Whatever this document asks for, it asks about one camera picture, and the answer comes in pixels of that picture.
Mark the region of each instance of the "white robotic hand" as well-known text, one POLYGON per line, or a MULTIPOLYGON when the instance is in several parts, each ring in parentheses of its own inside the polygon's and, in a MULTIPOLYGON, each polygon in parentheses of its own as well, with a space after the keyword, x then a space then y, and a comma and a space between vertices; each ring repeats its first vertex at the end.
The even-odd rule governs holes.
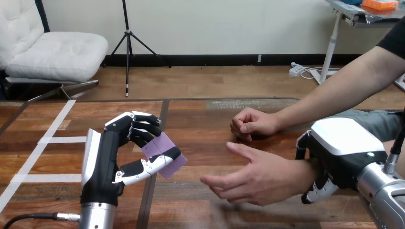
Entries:
POLYGON ((405 126, 391 154, 375 136, 348 118, 322 119, 297 140, 296 159, 317 158, 324 173, 301 198, 312 204, 338 188, 360 192, 361 201, 379 229, 405 229, 405 181, 394 172, 405 126))
POLYGON ((118 167, 118 148, 128 141, 145 146, 154 136, 161 135, 160 124, 151 114, 132 111, 107 122, 102 134, 89 130, 83 160, 79 228, 111 229, 124 187, 150 177, 180 156, 180 149, 172 147, 148 161, 140 159, 118 167))

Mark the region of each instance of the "tripod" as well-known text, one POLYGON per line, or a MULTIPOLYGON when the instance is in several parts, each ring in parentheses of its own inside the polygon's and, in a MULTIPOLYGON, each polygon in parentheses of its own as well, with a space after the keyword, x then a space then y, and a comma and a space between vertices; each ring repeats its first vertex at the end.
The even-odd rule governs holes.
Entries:
POLYGON ((145 43, 143 43, 140 39, 138 39, 138 37, 136 37, 132 33, 132 31, 129 30, 128 16, 127 16, 127 5, 125 3, 125 0, 122 0, 122 6, 124 7, 125 27, 126 27, 127 30, 124 32, 124 36, 122 37, 122 39, 120 40, 120 42, 118 43, 118 45, 116 46, 114 51, 111 53, 111 56, 113 56, 115 54, 115 52, 117 51, 118 47, 121 45, 123 40, 125 38, 127 38, 127 86, 126 86, 126 90, 125 90, 125 92, 126 92, 125 97, 128 97, 128 90, 129 90, 129 60, 130 59, 132 60, 132 58, 134 56, 132 54, 131 37, 135 38, 135 40, 137 40, 140 44, 142 44, 145 48, 147 48, 151 53, 153 53, 153 55, 158 57, 164 63, 164 65, 168 66, 169 68, 171 68, 171 66, 169 64, 167 64, 167 62, 164 59, 162 59, 162 57, 157 55, 152 49, 150 49, 147 45, 145 45, 145 43))

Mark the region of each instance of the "purple block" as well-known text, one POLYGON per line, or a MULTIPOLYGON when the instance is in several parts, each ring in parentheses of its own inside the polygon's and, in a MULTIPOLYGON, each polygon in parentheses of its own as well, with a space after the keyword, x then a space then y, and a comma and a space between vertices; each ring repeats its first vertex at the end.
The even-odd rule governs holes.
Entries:
POLYGON ((157 147, 157 145, 153 141, 148 142, 141 149, 142 149, 143 154, 146 156, 146 158, 161 154, 159 148, 157 147))
MULTIPOLYGON (((175 144, 162 132, 160 136, 154 138, 142 147, 143 154, 149 158, 154 155, 162 154, 169 149, 175 147, 175 144)), ((168 164, 166 167, 159 170, 159 173, 166 179, 170 178, 177 170, 187 163, 187 159, 180 154, 174 161, 168 164)))
POLYGON ((162 153, 175 147, 175 144, 170 140, 169 137, 167 137, 164 132, 162 132, 159 137, 154 138, 152 142, 154 142, 158 146, 159 150, 162 153))
POLYGON ((159 170, 159 173, 166 179, 170 178, 177 170, 187 163, 187 159, 180 154, 176 160, 172 161, 169 165, 159 170))

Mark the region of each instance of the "white wall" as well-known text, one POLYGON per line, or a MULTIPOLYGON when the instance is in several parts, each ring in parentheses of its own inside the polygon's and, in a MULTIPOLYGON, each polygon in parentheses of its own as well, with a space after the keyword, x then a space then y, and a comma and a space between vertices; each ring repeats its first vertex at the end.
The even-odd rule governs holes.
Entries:
MULTIPOLYGON (((120 0, 43 4, 51 31, 100 34, 108 52, 125 31, 120 0)), ((127 9, 130 29, 158 54, 325 53, 335 21, 325 0, 127 0, 127 9)), ((335 53, 364 53, 387 29, 343 22, 340 31, 335 53)), ((136 41, 133 49, 149 53, 136 41)), ((117 53, 125 54, 125 46, 117 53)))

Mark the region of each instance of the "power strip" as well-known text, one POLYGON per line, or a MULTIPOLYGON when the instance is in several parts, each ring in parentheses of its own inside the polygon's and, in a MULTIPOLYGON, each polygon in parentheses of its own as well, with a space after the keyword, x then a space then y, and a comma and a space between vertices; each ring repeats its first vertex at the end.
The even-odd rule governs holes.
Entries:
POLYGON ((290 69, 289 74, 292 76, 299 76, 305 71, 305 68, 299 64, 296 64, 293 68, 290 69))

